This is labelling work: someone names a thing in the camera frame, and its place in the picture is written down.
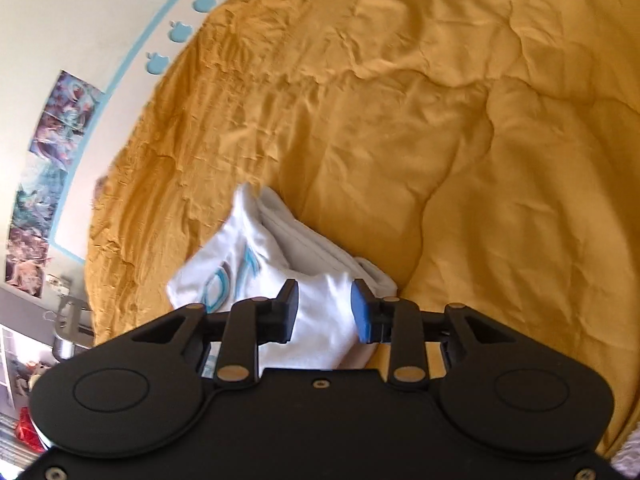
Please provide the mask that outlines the white Nevada sweatshirt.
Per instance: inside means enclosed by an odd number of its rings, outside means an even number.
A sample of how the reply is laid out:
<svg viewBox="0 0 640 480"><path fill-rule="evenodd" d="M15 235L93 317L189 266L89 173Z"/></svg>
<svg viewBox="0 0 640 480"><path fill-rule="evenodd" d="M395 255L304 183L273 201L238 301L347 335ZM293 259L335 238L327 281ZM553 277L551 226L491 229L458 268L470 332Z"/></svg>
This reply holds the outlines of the white Nevada sweatshirt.
<svg viewBox="0 0 640 480"><path fill-rule="evenodd" d="M378 297L395 295L395 282L298 221L271 188L235 190L230 216L169 280L166 294L174 308L227 312L240 300L277 296L289 278L299 296L293 335L286 344L260 346L260 368L365 367L375 348L358 339L352 282L361 278Z"/></svg>

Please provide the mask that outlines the red bag on desk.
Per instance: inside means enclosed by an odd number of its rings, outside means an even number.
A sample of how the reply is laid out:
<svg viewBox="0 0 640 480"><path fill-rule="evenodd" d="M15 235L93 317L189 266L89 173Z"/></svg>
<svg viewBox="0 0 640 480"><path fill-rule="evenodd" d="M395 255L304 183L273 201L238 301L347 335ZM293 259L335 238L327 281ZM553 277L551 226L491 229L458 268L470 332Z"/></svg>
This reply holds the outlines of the red bag on desk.
<svg viewBox="0 0 640 480"><path fill-rule="evenodd" d="M30 448L32 452L38 454L42 454L44 452L44 446L40 441L40 437L38 437L34 424L32 423L32 418L30 417L27 406L21 408L18 413L14 434L15 437L17 437L17 440Z"/></svg>

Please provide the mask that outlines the white headboard with apple cutouts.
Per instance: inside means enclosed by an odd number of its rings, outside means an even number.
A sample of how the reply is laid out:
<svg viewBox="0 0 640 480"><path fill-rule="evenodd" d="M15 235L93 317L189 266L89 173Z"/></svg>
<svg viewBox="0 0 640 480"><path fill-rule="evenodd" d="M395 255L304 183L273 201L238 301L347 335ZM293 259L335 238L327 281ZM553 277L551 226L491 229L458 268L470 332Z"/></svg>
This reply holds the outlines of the white headboard with apple cutouts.
<svg viewBox="0 0 640 480"><path fill-rule="evenodd" d="M167 0L116 70L79 144L50 229L50 245L67 257L85 261L96 181L126 145L163 74L225 1Z"/></svg>

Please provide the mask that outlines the colourful wall poster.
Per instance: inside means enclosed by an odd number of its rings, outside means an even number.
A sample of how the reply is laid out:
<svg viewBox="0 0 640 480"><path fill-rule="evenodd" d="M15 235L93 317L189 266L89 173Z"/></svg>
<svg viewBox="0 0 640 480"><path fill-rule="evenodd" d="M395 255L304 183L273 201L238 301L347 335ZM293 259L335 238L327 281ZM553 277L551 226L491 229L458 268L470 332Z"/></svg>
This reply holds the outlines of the colourful wall poster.
<svg viewBox="0 0 640 480"><path fill-rule="evenodd" d="M6 242L6 284L40 298L54 217L103 92L63 70L29 141Z"/></svg>

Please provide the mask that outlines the mustard yellow quilt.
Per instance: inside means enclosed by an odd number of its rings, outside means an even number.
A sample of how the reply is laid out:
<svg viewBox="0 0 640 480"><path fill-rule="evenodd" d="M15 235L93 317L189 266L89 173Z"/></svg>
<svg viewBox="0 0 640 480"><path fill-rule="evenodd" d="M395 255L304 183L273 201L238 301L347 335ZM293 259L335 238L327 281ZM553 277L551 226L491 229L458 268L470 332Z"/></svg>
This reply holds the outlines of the mustard yellow quilt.
<svg viewBox="0 0 640 480"><path fill-rule="evenodd" d="M639 422L639 0L228 0L93 209L96 339L165 314L241 183L387 273L591 366Z"/></svg>

